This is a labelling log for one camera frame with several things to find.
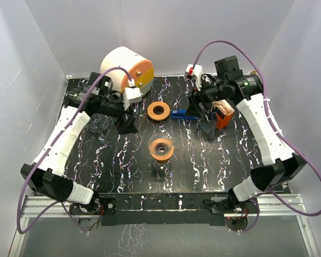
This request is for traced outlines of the coffee filter packet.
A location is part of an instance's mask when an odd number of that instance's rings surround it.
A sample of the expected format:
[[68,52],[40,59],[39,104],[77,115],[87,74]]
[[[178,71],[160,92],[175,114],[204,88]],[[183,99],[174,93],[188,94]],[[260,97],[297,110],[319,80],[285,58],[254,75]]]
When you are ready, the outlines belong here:
[[224,129],[231,121],[234,109],[226,100],[212,102],[208,117],[216,122],[216,129]]

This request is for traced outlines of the clear glass dripper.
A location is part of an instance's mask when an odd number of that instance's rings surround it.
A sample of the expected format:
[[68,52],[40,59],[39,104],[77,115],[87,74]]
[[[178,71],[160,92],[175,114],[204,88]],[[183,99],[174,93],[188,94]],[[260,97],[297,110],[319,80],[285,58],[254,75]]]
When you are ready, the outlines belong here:
[[165,133],[154,134],[148,141],[148,149],[152,157],[159,161],[171,158],[174,153],[173,141]]

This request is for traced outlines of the glass carafe with brown band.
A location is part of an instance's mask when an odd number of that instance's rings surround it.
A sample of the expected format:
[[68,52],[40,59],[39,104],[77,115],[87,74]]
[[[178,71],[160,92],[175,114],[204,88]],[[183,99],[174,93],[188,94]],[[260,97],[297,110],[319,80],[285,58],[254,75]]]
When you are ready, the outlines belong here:
[[167,162],[163,162],[163,163],[153,161],[153,163],[152,163],[154,173],[157,176],[167,175],[169,172],[171,172],[171,166],[172,166],[171,161],[167,161]]

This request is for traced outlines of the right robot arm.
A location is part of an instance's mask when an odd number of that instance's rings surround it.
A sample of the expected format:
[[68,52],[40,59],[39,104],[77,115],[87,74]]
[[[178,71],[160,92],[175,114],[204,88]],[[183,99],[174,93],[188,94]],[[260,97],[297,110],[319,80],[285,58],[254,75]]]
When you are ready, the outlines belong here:
[[241,212],[247,200],[279,184],[293,179],[305,166],[305,160],[280,139],[281,132],[271,127],[265,113],[263,84],[255,74],[245,75],[236,56],[215,62],[217,78],[203,73],[200,65],[189,64],[185,76],[195,80],[189,96],[189,116],[204,117],[214,101],[231,100],[242,113],[261,152],[263,165],[254,168],[250,176],[229,191],[228,207]]

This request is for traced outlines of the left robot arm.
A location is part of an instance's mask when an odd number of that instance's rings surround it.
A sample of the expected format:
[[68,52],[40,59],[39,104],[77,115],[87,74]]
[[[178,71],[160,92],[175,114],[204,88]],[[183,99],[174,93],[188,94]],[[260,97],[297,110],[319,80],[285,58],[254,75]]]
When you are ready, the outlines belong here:
[[102,114],[115,118],[118,134],[137,133],[131,108],[132,98],[141,95],[134,79],[128,77],[123,92],[113,89],[113,82],[106,73],[92,73],[95,81],[83,89],[72,89],[66,94],[58,122],[43,150],[32,164],[24,164],[21,175],[30,189],[58,202],[75,202],[93,214],[100,201],[94,191],[65,178],[65,164],[72,148],[89,123],[92,115]]

